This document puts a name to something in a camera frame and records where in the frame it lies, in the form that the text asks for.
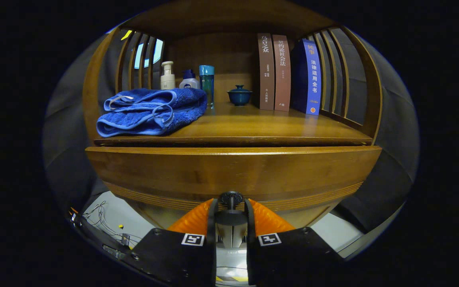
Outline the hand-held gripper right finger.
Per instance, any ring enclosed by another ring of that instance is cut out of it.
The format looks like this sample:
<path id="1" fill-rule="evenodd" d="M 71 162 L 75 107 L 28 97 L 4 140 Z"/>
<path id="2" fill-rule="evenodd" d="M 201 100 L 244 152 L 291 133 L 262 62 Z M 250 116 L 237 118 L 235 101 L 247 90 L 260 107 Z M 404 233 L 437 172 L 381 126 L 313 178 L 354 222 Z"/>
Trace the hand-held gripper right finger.
<path id="1" fill-rule="evenodd" d="M 257 235 L 256 216 L 245 200 L 248 283 L 255 286 L 315 286 L 325 272 L 336 271 L 344 258 L 312 228 Z"/>

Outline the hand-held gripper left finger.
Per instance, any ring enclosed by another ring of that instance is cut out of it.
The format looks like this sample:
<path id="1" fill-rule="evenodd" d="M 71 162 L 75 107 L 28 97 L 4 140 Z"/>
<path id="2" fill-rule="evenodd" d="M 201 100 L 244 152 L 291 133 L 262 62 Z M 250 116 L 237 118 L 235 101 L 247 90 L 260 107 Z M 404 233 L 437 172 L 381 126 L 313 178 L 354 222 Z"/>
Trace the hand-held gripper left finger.
<path id="1" fill-rule="evenodd" d="M 204 233 L 152 229 L 131 250 L 128 265 L 167 286 L 214 286 L 217 209 L 213 199 Z"/>

